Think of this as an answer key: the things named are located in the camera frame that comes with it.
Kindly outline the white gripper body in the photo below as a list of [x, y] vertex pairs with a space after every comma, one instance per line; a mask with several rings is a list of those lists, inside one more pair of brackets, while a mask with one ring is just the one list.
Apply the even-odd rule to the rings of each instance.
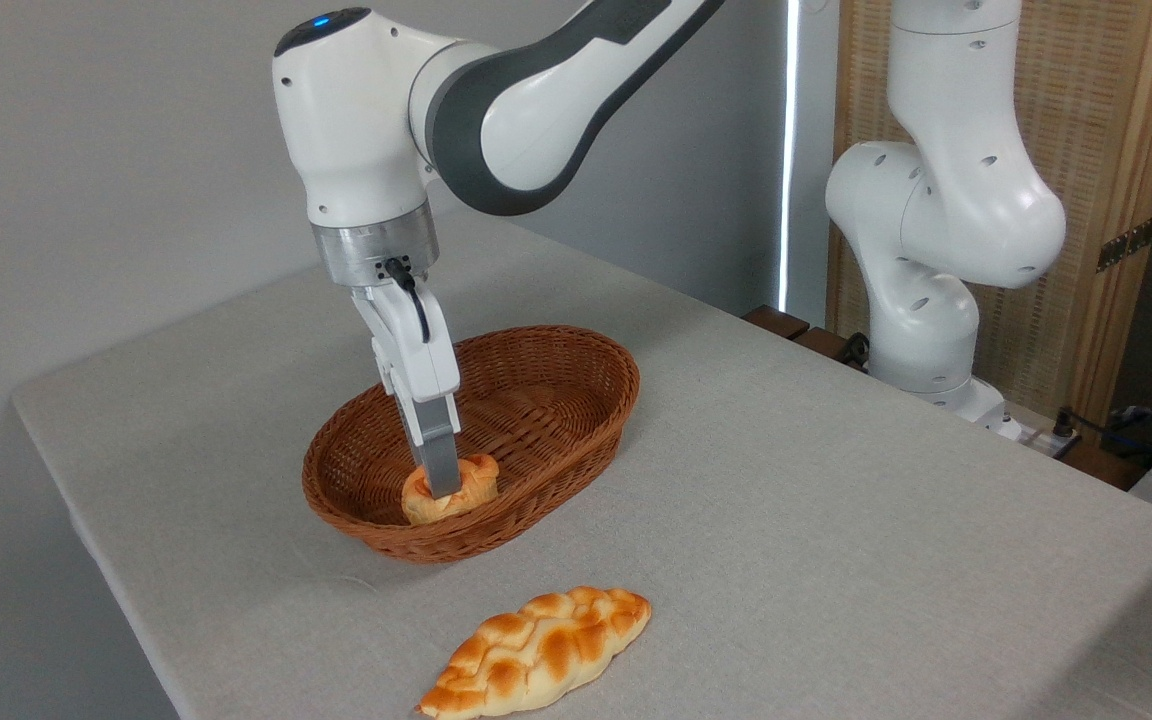
[[415, 293], [376, 285], [353, 288], [353, 301], [374, 338], [387, 388], [426, 402], [456, 392], [461, 374], [442, 306], [425, 285]]

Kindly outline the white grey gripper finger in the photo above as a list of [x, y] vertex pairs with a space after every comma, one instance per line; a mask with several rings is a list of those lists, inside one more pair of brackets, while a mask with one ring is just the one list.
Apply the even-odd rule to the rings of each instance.
[[403, 400], [403, 420], [411, 454], [425, 470], [430, 497], [444, 498], [461, 491], [456, 434], [460, 418], [452, 395], [416, 402]]

